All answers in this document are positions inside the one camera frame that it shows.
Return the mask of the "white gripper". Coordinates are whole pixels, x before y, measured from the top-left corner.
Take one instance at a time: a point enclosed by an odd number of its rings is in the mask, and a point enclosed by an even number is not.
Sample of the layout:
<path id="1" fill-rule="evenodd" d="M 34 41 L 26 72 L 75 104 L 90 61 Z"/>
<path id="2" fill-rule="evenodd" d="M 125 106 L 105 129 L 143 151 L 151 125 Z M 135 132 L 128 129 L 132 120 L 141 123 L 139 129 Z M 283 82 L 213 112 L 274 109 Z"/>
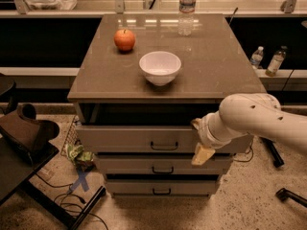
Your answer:
<path id="1" fill-rule="evenodd" d="M 203 165 L 214 155 L 214 149 L 220 149 L 240 136 L 238 131 L 224 124 L 219 112 L 196 118 L 191 121 L 191 125 L 198 131 L 201 140 L 201 143 L 196 145 L 195 154 L 192 158 L 193 166 Z"/>

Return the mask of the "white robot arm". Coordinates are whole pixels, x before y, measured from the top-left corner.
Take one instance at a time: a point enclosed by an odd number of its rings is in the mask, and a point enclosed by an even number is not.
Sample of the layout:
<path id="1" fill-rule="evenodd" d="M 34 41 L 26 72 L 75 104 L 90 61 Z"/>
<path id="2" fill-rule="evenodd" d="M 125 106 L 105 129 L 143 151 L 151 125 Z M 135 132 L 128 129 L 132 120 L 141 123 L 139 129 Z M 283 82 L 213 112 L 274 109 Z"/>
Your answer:
<path id="1" fill-rule="evenodd" d="M 277 98 L 270 94 L 229 95 L 218 111 L 191 124 L 200 137 L 192 158 L 194 166 L 202 166 L 218 149 L 247 134 L 307 153 L 307 117 L 282 111 Z"/>

